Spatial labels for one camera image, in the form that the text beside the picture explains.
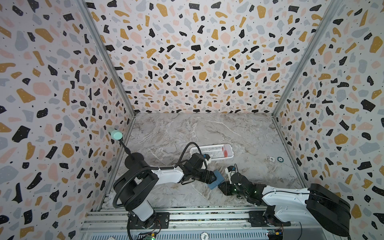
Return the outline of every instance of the gray marble surface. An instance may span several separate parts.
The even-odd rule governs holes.
[[[231,144],[232,159],[208,165],[209,170],[218,169],[226,180],[224,169],[236,163],[239,172],[251,182],[301,188],[270,114],[140,113],[136,116],[128,147],[132,152],[141,153],[149,165],[171,166],[191,141],[200,146]],[[190,158],[191,147],[183,159]],[[270,162],[267,156],[282,157],[284,162]],[[126,171],[124,161],[121,161],[115,180]],[[114,196],[112,190],[104,200],[103,208],[112,207]],[[249,205],[245,200],[223,195],[218,188],[210,190],[199,181],[155,186],[147,199],[153,207]]]

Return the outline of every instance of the terrazzo patterned wall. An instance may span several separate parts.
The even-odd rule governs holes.
[[[384,2],[345,1],[277,119],[308,183],[351,205],[351,239],[384,238]]]
[[[0,239],[76,239],[129,121],[73,1],[0,3]]]
[[[267,113],[330,1],[87,2],[136,112]]]

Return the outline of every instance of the terrazzo wallpaper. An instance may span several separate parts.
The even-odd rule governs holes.
[[[305,180],[351,205],[351,239],[384,239],[383,22],[382,0],[344,1],[277,117]]]
[[[0,239],[76,239],[127,129],[70,0],[0,2]]]
[[[138,112],[271,112],[326,0],[86,0]]]

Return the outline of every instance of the white plastic basket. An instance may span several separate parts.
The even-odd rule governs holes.
[[[210,161],[219,161],[224,159],[233,158],[233,150],[230,144],[217,144],[217,145],[208,145],[200,147],[202,154],[208,154],[210,156]],[[197,147],[191,148],[189,151],[191,156],[194,153],[199,152]]]

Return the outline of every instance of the slotted metal panel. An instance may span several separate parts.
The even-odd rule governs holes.
[[[161,231],[156,240],[200,240],[203,231]],[[255,230],[208,230],[204,231],[209,234],[211,240],[262,240],[268,239],[267,231],[263,229]],[[133,239],[141,239],[135,233],[132,233]],[[115,240],[128,240],[127,233],[93,233],[90,240],[107,240],[113,237]]]

